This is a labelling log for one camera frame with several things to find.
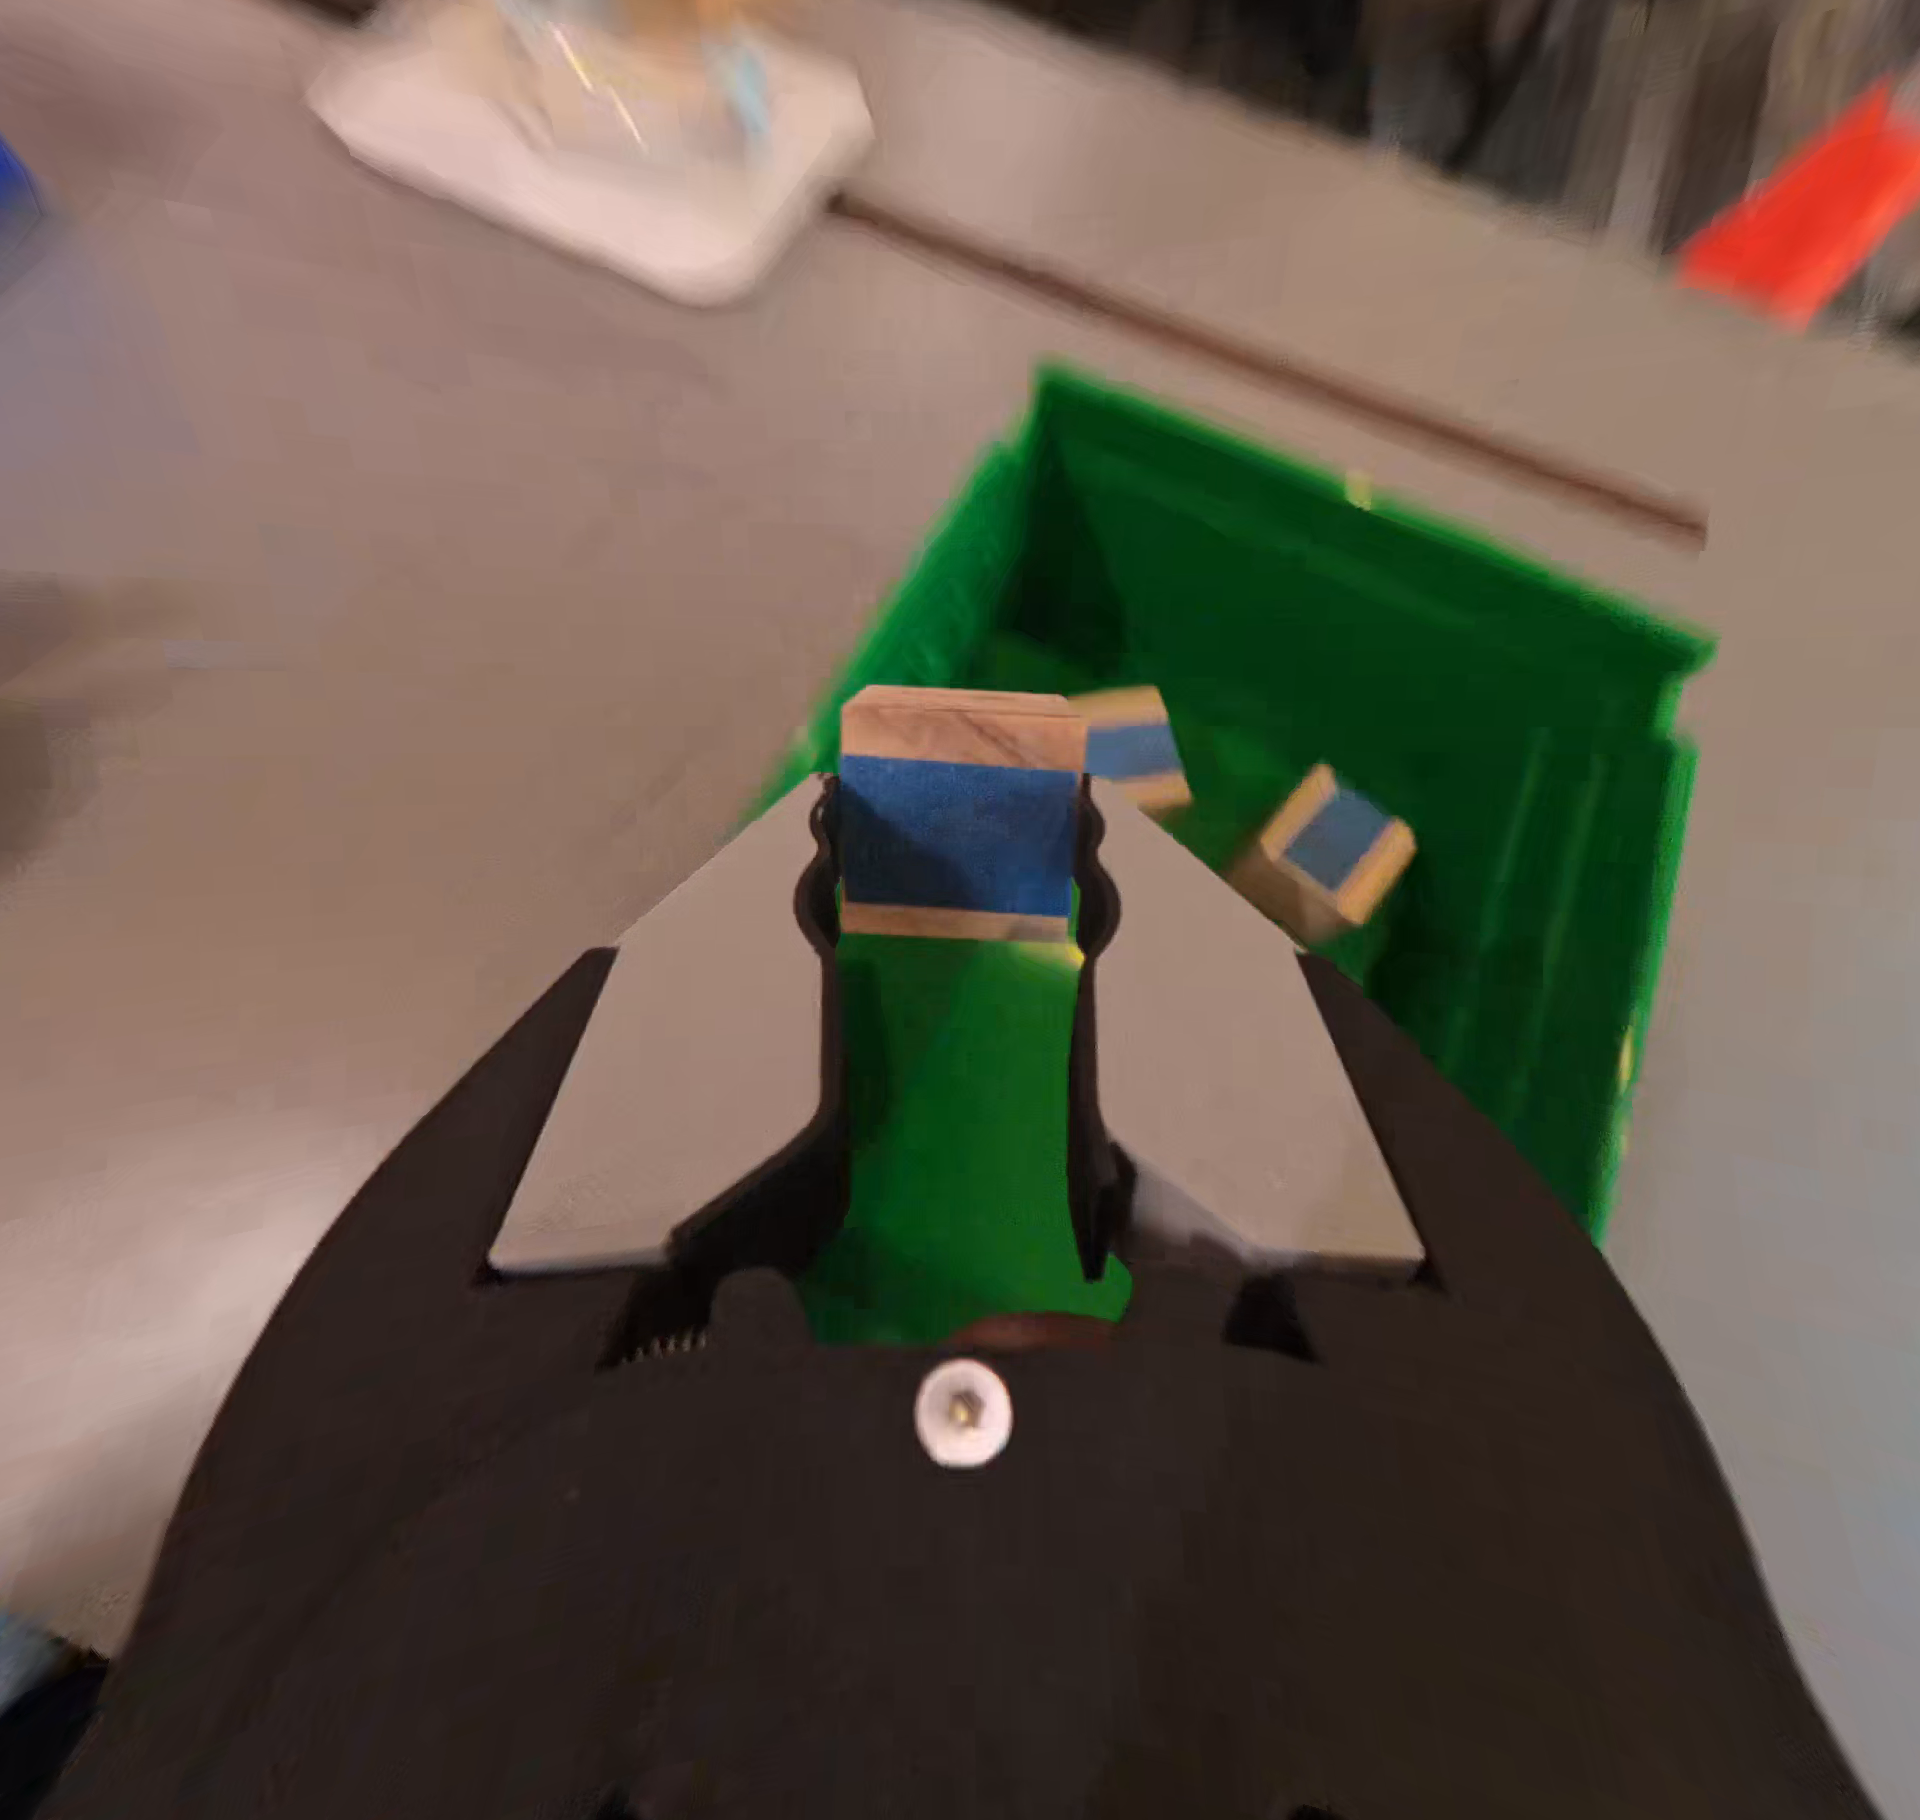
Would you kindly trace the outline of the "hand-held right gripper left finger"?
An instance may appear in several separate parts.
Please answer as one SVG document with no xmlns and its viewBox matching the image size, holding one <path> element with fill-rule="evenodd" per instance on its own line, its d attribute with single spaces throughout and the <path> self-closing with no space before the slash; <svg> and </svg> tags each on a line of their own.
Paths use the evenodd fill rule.
<svg viewBox="0 0 1920 1820">
<path fill-rule="evenodd" d="M 801 1268 L 846 1207 L 834 784 L 776 798 L 613 944 L 495 1273 Z"/>
</svg>

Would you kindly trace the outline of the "white document stand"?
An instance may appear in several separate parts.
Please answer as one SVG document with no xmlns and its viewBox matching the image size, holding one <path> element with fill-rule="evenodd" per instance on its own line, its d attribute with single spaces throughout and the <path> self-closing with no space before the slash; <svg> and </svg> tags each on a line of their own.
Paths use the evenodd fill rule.
<svg viewBox="0 0 1920 1820">
<path fill-rule="evenodd" d="M 685 306 L 745 298 L 875 127 L 851 64 L 767 0 L 402 0 L 305 106 L 358 166 Z"/>
</svg>

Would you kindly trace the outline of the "green plastic bin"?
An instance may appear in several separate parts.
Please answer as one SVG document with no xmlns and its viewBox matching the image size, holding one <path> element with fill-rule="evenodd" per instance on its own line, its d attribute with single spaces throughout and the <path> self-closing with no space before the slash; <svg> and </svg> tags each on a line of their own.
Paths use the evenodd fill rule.
<svg viewBox="0 0 1920 1820">
<path fill-rule="evenodd" d="M 867 683 L 1156 685 L 1224 872 L 1309 768 L 1408 825 L 1363 928 L 1302 950 L 1592 1247 L 1607 1229 L 1685 839 L 1677 730 L 1713 641 L 1401 503 L 1070 370 L 1043 370 L 762 784 L 829 772 Z M 1112 1319 L 1069 1211 L 1069 946 L 851 946 L 851 1210 L 803 1283 L 827 1344 L 928 1347 L 996 1312 Z"/>
</svg>

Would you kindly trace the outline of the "orange traffic cone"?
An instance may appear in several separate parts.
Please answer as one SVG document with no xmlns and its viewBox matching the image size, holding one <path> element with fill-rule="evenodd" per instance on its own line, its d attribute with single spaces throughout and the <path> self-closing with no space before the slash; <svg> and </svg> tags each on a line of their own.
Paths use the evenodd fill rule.
<svg viewBox="0 0 1920 1820">
<path fill-rule="evenodd" d="M 1677 283 L 1803 330 L 1916 203 L 1916 86 L 1882 75 L 1678 249 Z"/>
</svg>

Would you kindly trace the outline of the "wooden cube with blue stripe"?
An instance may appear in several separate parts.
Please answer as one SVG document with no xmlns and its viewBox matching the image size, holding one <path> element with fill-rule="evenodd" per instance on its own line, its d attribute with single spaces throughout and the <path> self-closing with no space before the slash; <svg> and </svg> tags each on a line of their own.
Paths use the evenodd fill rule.
<svg viewBox="0 0 1920 1820">
<path fill-rule="evenodd" d="M 1224 881 L 1297 948 L 1312 950 L 1373 921 L 1417 849 L 1401 817 L 1321 761 L 1253 833 Z"/>
<path fill-rule="evenodd" d="M 1075 695 L 1070 707 L 1086 728 L 1088 775 L 1118 788 L 1155 819 L 1193 803 L 1171 714 L 1156 685 Z"/>
<path fill-rule="evenodd" d="M 1088 722 L 1059 695 L 865 685 L 839 713 L 848 936 L 1064 944 Z"/>
</svg>

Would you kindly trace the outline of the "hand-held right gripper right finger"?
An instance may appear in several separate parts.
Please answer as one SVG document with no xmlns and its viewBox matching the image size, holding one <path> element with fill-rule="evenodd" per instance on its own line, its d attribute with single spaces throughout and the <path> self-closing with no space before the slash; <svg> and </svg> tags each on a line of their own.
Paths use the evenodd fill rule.
<svg viewBox="0 0 1920 1820">
<path fill-rule="evenodd" d="M 1292 939 L 1115 783 L 1079 801 L 1081 1260 L 1410 1280 L 1424 1258 Z"/>
</svg>

